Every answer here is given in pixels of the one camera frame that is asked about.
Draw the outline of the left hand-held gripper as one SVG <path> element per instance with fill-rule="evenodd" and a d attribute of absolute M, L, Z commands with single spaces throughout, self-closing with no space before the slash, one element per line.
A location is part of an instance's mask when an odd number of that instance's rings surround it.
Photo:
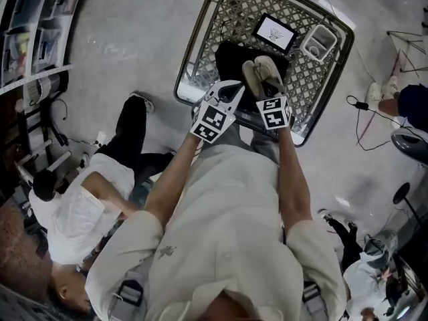
<path fill-rule="evenodd" d="M 234 113 L 245 92 L 245 86 L 237 80 L 225 80 L 213 84 L 193 109 L 190 133 L 204 142 L 214 143 L 234 122 Z M 227 103 L 227 107 L 214 105 Z"/>

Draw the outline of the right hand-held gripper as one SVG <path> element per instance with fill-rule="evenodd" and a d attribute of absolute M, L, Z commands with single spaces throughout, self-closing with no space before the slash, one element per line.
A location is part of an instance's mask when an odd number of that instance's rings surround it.
<path fill-rule="evenodd" d="M 269 84 L 262 84 L 263 99 L 256 102 L 257 108 L 267 130 L 276 130 L 290 126 L 292 119 L 292 109 L 285 97 L 286 91 L 281 81 L 272 81 L 274 96 L 272 98 L 272 87 Z"/>

